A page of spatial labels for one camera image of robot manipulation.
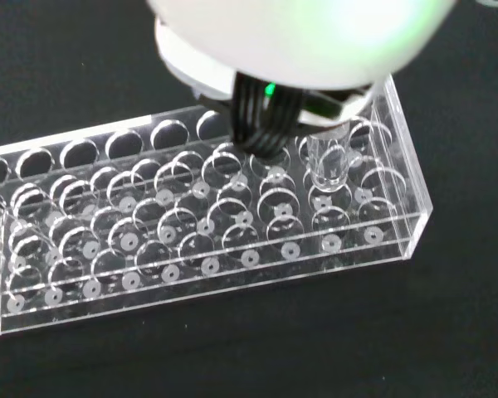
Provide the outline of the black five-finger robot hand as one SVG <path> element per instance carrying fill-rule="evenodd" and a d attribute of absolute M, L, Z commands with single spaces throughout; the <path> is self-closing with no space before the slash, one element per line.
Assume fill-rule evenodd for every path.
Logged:
<path fill-rule="evenodd" d="M 151 1 L 161 60 L 229 118 L 236 147 L 269 158 L 361 113 L 452 1 Z"/>

